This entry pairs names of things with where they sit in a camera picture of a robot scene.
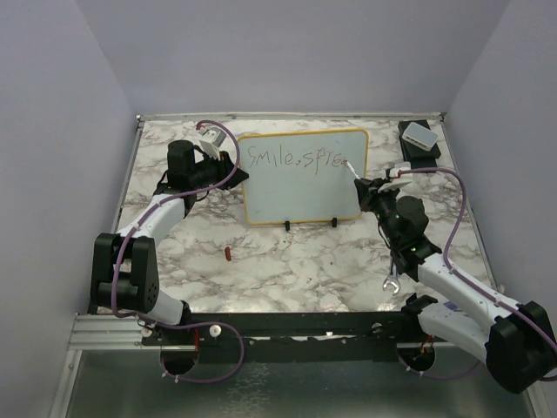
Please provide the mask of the yellow framed whiteboard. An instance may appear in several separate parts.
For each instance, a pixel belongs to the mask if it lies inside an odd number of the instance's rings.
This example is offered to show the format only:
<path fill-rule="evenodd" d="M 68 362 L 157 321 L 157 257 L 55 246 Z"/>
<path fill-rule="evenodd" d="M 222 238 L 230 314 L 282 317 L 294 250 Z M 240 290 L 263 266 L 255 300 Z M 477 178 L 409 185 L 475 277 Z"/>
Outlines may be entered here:
<path fill-rule="evenodd" d="M 363 128 L 244 135 L 238 139 L 245 219 L 252 225 L 329 222 L 360 216 L 349 161 L 365 177 Z"/>

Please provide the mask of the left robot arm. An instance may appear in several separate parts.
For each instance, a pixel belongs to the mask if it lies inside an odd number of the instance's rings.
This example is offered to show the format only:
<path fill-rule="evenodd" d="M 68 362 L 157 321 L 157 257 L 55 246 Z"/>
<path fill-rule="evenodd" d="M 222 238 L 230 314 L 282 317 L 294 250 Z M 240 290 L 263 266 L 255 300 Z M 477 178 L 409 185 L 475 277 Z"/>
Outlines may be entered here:
<path fill-rule="evenodd" d="M 162 333 L 179 344 L 191 336 L 188 304 L 160 288 L 157 247 L 191 211 L 198 195 L 229 190 L 249 178 L 226 151 L 210 154 L 188 140 L 168 145 L 167 169 L 151 202 L 128 226 L 101 233 L 94 243 L 91 304 L 119 317 L 137 314 L 163 323 Z"/>

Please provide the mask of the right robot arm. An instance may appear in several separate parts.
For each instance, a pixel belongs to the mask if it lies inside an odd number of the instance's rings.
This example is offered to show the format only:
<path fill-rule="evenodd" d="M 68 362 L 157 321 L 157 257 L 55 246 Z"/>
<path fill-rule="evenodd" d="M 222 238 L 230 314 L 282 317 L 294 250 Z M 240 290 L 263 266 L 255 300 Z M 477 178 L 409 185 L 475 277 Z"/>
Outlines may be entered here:
<path fill-rule="evenodd" d="M 556 339 L 546 309 L 520 303 L 457 267 L 426 237 L 421 199 L 400 196 L 394 179 L 355 179 L 359 208 L 372 213 L 393 274 L 405 274 L 445 297 L 411 297 L 399 329 L 408 340 L 439 337 L 483 363 L 505 390 L 519 394 L 556 374 Z"/>

